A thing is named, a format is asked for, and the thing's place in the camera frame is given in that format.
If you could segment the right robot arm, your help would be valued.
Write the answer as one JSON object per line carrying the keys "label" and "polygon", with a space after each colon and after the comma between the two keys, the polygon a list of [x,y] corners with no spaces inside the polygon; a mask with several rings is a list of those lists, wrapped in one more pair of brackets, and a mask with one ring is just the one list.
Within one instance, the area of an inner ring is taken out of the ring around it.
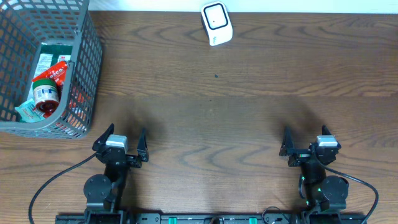
{"label": "right robot arm", "polygon": [[288,166],[300,167],[298,191],[307,208],[294,213],[289,223],[341,223],[339,212],[346,208],[349,183],[336,175],[326,175],[326,166],[336,159],[341,145],[326,126],[321,135],[306,149],[296,148],[289,128],[284,135],[279,155],[288,157]]}

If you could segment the green-lid seasoning jar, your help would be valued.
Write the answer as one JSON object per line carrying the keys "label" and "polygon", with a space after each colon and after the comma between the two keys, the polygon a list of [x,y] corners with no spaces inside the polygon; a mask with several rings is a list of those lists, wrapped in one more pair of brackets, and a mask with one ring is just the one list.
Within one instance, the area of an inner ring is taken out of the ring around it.
{"label": "green-lid seasoning jar", "polygon": [[57,84],[48,78],[33,82],[35,107],[44,113],[53,113],[59,106]]}

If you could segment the red snack bag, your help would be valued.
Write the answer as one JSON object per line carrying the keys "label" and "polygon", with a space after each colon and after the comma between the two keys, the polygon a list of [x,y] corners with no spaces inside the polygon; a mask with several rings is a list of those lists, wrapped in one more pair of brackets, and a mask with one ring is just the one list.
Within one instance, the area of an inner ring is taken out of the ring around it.
{"label": "red snack bag", "polygon": [[32,81],[36,82],[41,79],[51,79],[56,83],[58,90],[62,91],[67,70],[68,65],[66,61],[60,61],[33,78]]}

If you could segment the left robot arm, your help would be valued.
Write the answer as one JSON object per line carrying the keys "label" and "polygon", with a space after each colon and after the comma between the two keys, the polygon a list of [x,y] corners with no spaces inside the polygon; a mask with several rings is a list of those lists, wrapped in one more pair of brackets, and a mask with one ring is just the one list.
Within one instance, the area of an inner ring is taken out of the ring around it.
{"label": "left robot arm", "polygon": [[85,182],[85,223],[134,223],[120,203],[129,171],[149,160],[145,129],[139,136],[137,154],[128,154],[128,149],[127,137],[114,134],[113,124],[93,143],[94,156],[105,165],[105,170]]}

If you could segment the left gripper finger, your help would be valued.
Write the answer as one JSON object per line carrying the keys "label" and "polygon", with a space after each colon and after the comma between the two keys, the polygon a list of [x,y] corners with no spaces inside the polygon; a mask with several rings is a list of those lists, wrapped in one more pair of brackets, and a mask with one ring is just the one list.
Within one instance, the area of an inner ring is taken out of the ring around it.
{"label": "left gripper finger", "polygon": [[146,130],[142,129],[141,134],[139,136],[139,141],[137,145],[137,153],[138,156],[141,158],[141,161],[148,162],[149,161],[149,152],[147,148],[146,142]]}
{"label": "left gripper finger", "polygon": [[107,130],[93,143],[92,150],[95,152],[100,151],[106,145],[106,141],[110,135],[114,133],[114,124],[111,123]]}

